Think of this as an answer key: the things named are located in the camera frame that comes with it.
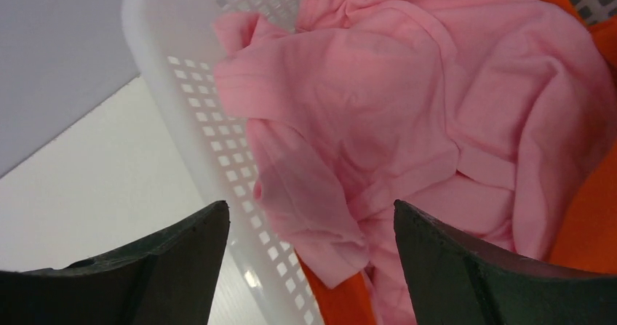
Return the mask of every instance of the pink sleeve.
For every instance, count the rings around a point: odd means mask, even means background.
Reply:
[[[259,168],[255,197],[279,237],[328,287],[362,270],[365,238],[313,147],[294,129],[265,120],[250,119],[247,138]]]

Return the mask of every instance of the pink garment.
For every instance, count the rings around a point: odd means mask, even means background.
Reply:
[[[415,323],[394,199],[542,258],[616,136],[606,64],[554,5],[303,0],[297,28],[219,19],[220,98],[272,228],[328,286],[370,266],[385,325]]]

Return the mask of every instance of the orange fabric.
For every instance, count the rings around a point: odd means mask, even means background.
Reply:
[[[362,274],[358,273],[334,289],[328,289],[302,260],[300,266],[313,289],[325,325],[376,325]]]
[[[576,17],[568,0],[542,0]],[[617,82],[617,17],[588,27]],[[571,268],[617,273],[617,145],[578,192],[557,237],[550,262]],[[302,262],[325,325],[375,325],[361,274],[328,289]]]

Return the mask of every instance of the gray wall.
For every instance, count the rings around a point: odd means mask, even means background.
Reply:
[[[137,75],[121,5],[0,0],[0,177]]]

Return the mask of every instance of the basket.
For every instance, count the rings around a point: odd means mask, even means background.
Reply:
[[[257,168],[243,120],[223,112],[212,67],[225,52],[211,28],[223,12],[257,10],[292,30],[300,0],[124,0],[124,33],[183,160],[206,202],[231,208],[228,249],[269,324],[323,324],[292,247],[252,199]],[[588,22],[615,0],[571,0]]]

